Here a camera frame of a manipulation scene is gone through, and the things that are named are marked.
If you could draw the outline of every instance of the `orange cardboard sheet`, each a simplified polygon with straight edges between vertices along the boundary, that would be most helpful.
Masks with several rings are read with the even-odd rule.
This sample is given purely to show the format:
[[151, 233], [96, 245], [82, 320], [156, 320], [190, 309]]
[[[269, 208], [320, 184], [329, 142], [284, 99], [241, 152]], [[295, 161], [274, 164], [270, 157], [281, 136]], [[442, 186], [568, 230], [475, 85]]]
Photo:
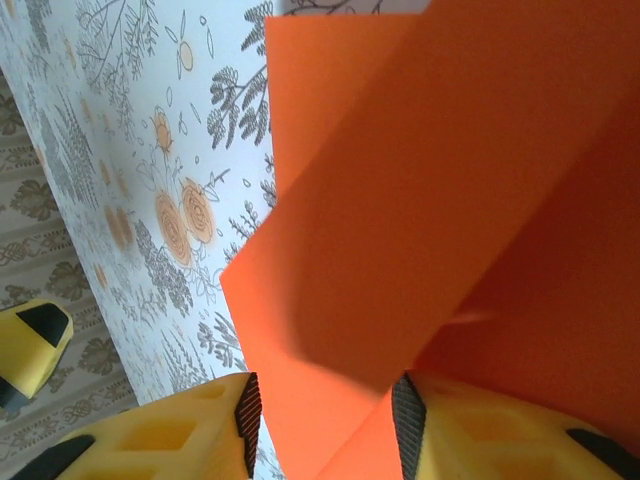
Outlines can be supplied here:
[[340, 15], [320, 24], [314, 16], [267, 20], [279, 196], [339, 128], [417, 19], [417, 15]]
[[418, 362], [586, 420], [640, 455], [640, 82]]
[[[335, 37], [333, 21], [309, 19], [305, 37]], [[319, 132], [311, 158], [278, 134], [290, 186], [222, 276], [288, 476], [316, 478], [338, 458], [579, 160], [640, 70], [639, 21], [622, 0], [436, 0], [384, 65], [363, 69], [373, 77], [348, 112], [336, 107], [335, 126], [316, 128], [313, 99], [302, 102], [292, 118]], [[320, 103], [332, 63], [311, 46], [279, 55], [274, 42], [295, 44], [288, 22], [268, 21], [270, 82], [283, 62], [314, 56], [287, 82], [307, 82]], [[376, 44], [353, 25], [332, 42]], [[359, 74], [352, 63], [341, 81]], [[274, 111], [295, 111], [278, 91]]]
[[318, 475], [318, 480], [402, 477], [391, 390]]

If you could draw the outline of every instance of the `patterned rug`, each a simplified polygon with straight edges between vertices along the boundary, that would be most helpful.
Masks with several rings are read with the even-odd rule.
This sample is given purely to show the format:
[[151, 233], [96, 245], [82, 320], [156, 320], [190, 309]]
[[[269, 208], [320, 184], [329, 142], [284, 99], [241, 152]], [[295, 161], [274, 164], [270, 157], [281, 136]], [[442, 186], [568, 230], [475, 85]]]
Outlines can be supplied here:
[[14, 414], [0, 409], [4, 480], [61, 436], [137, 402], [1, 72], [0, 225], [0, 309], [50, 298], [75, 329], [32, 402]]

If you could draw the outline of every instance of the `floral wallpaper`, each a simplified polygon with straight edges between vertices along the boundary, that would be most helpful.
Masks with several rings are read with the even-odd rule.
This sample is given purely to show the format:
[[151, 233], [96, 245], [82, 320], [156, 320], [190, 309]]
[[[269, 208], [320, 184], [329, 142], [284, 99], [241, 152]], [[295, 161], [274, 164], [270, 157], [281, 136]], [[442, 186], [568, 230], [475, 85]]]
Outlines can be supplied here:
[[[247, 368], [219, 278], [276, 203], [265, 18], [426, 4], [0, 0], [0, 66], [141, 403]], [[266, 433], [258, 458], [284, 478]]]

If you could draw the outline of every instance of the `orange flower print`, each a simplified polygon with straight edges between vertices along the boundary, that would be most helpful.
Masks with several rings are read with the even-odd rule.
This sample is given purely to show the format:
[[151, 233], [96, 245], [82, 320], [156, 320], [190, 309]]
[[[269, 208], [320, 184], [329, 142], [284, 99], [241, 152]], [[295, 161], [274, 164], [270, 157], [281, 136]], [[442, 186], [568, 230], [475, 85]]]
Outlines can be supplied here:
[[13, 18], [13, 16], [15, 15], [13, 0], [4, 0], [4, 3], [7, 5], [7, 11], [9, 12], [9, 16]]
[[122, 196], [127, 200], [131, 200], [131, 193], [129, 193], [129, 187], [127, 187], [127, 182], [124, 179], [124, 172], [122, 170], [116, 175], [116, 180]]
[[169, 27], [165, 27], [165, 31], [173, 43], [178, 47], [176, 55], [178, 57], [178, 79], [182, 78], [182, 70], [190, 72], [193, 70], [193, 50], [191, 45], [185, 40], [184, 32], [187, 25], [186, 11], [182, 11], [182, 23], [180, 25], [180, 37], [174, 33]]
[[111, 184], [111, 175], [109, 174], [109, 169], [102, 159], [100, 160], [100, 174], [102, 175], [102, 181], [105, 183], [105, 185]]
[[127, 246], [127, 243], [125, 241], [124, 234], [120, 229], [120, 222], [111, 210], [111, 207], [109, 207], [108, 205], [104, 207], [104, 216], [107, 219], [107, 225], [109, 225], [109, 232], [111, 232], [111, 238], [113, 239], [113, 242], [120, 250], [124, 250]]
[[180, 42], [180, 62], [187, 72], [193, 70], [193, 51], [184, 40]]
[[93, 271], [96, 274], [96, 278], [98, 279], [98, 283], [100, 286], [105, 289], [107, 288], [107, 276], [104, 274], [104, 270], [100, 265], [94, 265]]
[[118, 218], [118, 224], [120, 225], [120, 231], [122, 232], [122, 238], [127, 245], [133, 243], [133, 230], [131, 230], [131, 224], [129, 223], [129, 217], [127, 213], [120, 207], [116, 210], [116, 217]]
[[178, 263], [185, 267], [191, 264], [191, 247], [187, 239], [180, 212], [171, 197], [164, 191], [156, 196], [156, 216], [162, 238]]
[[76, 56], [73, 53], [73, 48], [71, 47], [71, 43], [69, 42], [69, 39], [65, 37], [64, 39], [64, 49], [66, 50], [66, 55], [67, 58], [69, 59], [69, 62], [71, 63], [71, 66], [73, 67], [73, 69], [76, 69]]
[[182, 189], [182, 208], [191, 234], [201, 242], [209, 243], [215, 230], [211, 206], [202, 187], [191, 179], [187, 179]]
[[82, 104], [82, 113], [84, 113], [85, 118], [89, 123], [93, 123], [93, 115], [91, 115], [91, 109], [89, 109], [89, 103], [84, 99], [80, 99], [80, 103]]
[[171, 130], [169, 130], [167, 115], [160, 107], [156, 107], [156, 112], [153, 117], [153, 126], [156, 130], [157, 145], [165, 155], [168, 155], [171, 150], [173, 140], [171, 140]]

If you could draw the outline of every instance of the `yellow and black object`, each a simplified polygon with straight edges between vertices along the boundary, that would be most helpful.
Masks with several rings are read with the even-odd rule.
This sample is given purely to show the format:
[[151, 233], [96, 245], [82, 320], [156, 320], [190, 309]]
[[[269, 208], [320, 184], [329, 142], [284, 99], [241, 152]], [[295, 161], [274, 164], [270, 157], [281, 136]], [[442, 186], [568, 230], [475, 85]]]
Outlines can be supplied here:
[[393, 387], [404, 480], [638, 480], [640, 459], [573, 417], [417, 372]]
[[42, 388], [73, 336], [71, 316], [48, 300], [0, 311], [0, 407], [25, 405]]
[[261, 413], [257, 375], [227, 375], [76, 430], [11, 480], [246, 480]]

